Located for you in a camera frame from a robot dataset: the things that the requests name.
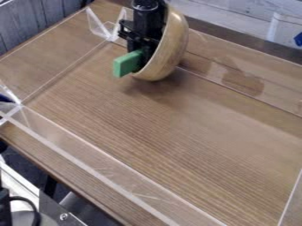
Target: black cable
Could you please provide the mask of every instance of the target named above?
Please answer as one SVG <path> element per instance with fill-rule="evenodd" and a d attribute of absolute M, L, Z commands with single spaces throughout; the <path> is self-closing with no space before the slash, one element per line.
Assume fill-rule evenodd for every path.
<path fill-rule="evenodd" d="M 24 202 L 27 202 L 30 204 L 30 206 L 34 209 L 34 214 L 35 214 L 32 226 L 39 226 L 40 222 L 42 222 L 42 216 L 40 216 L 40 214 L 38 212 L 38 209 L 35 207 L 34 202 L 31 200 L 26 199 L 24 197 L 20 197 L 20 196 L 11 197 L 9 201 L 24 201 Z"/>

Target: black mount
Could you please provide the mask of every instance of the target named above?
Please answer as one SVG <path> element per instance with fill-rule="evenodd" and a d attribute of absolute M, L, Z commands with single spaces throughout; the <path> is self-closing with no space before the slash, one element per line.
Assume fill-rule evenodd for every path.
<path fill-rule="evenodd" d="M 140 67 L 143 68 L 152 57 L 163 36 L 166 25 L 164 0 L 134 0 L 134 21 L 119 21 L 119 37 L 127 40 L 127 51 L 143 50 Z"/>

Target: screw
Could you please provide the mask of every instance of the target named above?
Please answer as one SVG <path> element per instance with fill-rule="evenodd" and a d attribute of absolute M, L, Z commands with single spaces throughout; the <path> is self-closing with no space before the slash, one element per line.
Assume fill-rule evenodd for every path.
<path fill-rule="evenodd" d="M 62 220 L 62 221 L 66 221 L 67 218 L 68 218 L 68 214 L 60 214 L 60 220 Z"/>

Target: green block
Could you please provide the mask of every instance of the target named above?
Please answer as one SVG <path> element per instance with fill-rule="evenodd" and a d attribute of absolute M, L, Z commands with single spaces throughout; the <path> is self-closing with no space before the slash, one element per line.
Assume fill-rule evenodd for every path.
<path fill-rule="evenodd" d="M 143 56 L 143 50 L 139 49 L 115 59 L 114 61 L 115 77 L 122 78 L 128 73 L 138 72 L 140 70 L 139 62 L 140 62 L 142 56 Z"/>

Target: wooden bowl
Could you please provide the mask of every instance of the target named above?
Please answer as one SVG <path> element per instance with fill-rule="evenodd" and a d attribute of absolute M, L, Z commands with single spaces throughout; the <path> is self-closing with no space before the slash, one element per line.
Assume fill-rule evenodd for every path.
<path fill-rule="evenodd" d="M 148 81 L 163 79 L 177 68 L 185 55 L 189 25 L 185 15 L 167 6 L 166 30 L 162 41 L 143 69 L 134 73 L 135 78 Z"/>

